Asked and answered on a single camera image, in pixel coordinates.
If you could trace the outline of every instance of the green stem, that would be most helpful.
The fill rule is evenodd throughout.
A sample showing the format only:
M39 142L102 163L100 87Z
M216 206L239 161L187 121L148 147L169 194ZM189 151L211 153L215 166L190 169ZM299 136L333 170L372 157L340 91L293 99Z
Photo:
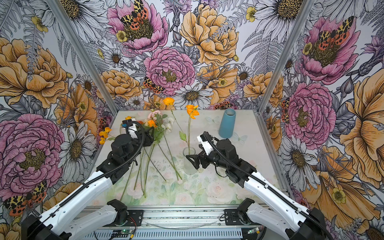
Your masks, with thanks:
M147 154L149 160L151 161L152 165L155 167L155 169L157 170L157 172L160 174L160 176L164 179L164 181L167 181L167 180L163 177L163 175L161 175L161 172L157 169L157 167L155 166L155 164L153 163L153 161L150 159L150 157L149 157L149 155L148 155L148 153L147 153L147 150L144 149L144 152Z
M128 187L128 182L129 182L129 179L131 178L131 174L132 174L133 166L134 166L134 165L132 164L131 171L130 171L130 173L129 173L127 183L125 184L124 191L122 192L122 195L121 195L121 197L120 197L120 202L121 202L121 200L122 200L122 197L124 196L125 190L126 190L127 187Z
M147 166L146 166L146 174L145 174L145 179L144 179L144 197L147 197L147 177L148 177L148 166L149 166L149 162L151 161L151 156L152 156L152 152L153 152L153 149L155 148L156 144L153 144L151 146L151 152L149 154L149 159L148 159L148 162L147 162Z
M173 160L173 156L172 156L172 153L170 152L170 148L169 148L169 145L168 145L168 142L167 142L167 139L166 139L165 135L164 135L164 139L165 139L165 141L167 143L167 147L168 147L168 150L169 150L170 158L172 159L173 166L176 168L175 161Z
M175 170L176 175L179 175L180 179L182 179L181 176L180 176L180 174L179 174L179 172L176 170L176 167L172 165L172 163L170 162L170 160L168 159L167 155L164 153L164 151L163 151L163 149L161 148L160 145L159 145L159 148L160 148L161 152L164 154L164 157L168 160L169 164L170 164L170 165L173 167L173 169Z
M189 147L190 144L190 128L191 128L191 117L189 116L189 121L188 121L188 154L191 154L191 149Z
M177 123L177 125L179 126L179 128L180 128L181 132L182 132L182 133L184 133L184 131L181 129L181 127L180 127L179 123L177 122L177 119L176 119L176 117L175 117L175 114L173 114L173 110L171 109L171 110L170 110L170 112L172 113L172 115L173 115L173 117L174 117L174 119L175 119L175 122L176 122L176 123Z
M141 163L142 163L142 160L143 160L143 156L144 156L144 154L140 154L140 166L139 166L139 170L138 170L137 175L136 175L136 181L135 181L135 186L133 187L133 190L136 189L136 183L137 183L137 179L139 177L139 172L141 172L140 169L141 169Z

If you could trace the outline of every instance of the blue vase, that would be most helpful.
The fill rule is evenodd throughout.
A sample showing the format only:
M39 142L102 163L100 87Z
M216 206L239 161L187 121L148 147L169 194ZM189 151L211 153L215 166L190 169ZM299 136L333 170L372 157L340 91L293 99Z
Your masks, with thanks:
M233 129L235 127L236 112L233 109L226 109L223 114L223 119L220 123L220 128L218 134L222 138L230 138L233 134Z

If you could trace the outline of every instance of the metal post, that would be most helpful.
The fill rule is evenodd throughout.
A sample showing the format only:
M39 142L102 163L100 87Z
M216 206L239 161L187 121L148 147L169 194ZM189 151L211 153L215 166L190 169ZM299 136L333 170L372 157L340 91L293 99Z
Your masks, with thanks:
M277 61L277 64L275 66L275 69L273 70L273 74L271 77L271 81L268 84L268 87L265 90L265 93L262 97L262 100L257 108L257 111L259 114L261 114L268 103L269 99L271 98L273 89L275 88L281 71L284 68L285 63L288 60L288 57L290 55L291 50L293 49L294 44L297 41L297 37L299 36L301 30L303 29L305 22L309 16L309 13L311 12L312 6L314 5L315 0L304 0L301 4L301 8L299 13L297 14L297 18L295 20L295 24L293 25L293 29L291 33L289 34L287 41L285 42L284 48L282 53L280 54L280 58Z
M63 6L61 5L60 0L49 0L46 1L46 3L53 12L56 20L60 25L60 28L64 30L64 33L72 44L74 50L79 55L80 59L83 60L83 64L87 68L97 88L100 90L100 93L103 96L112 114L116 116L118 108L114 103L111 95L109 94L109 91L105 87L104 82L101 80L100 74L97 71L95 65L93 64L92 59L89 56L87 50L85 49L80 37L76 34L76 31L73 29L74 25L71 23L71 20L69 19Z

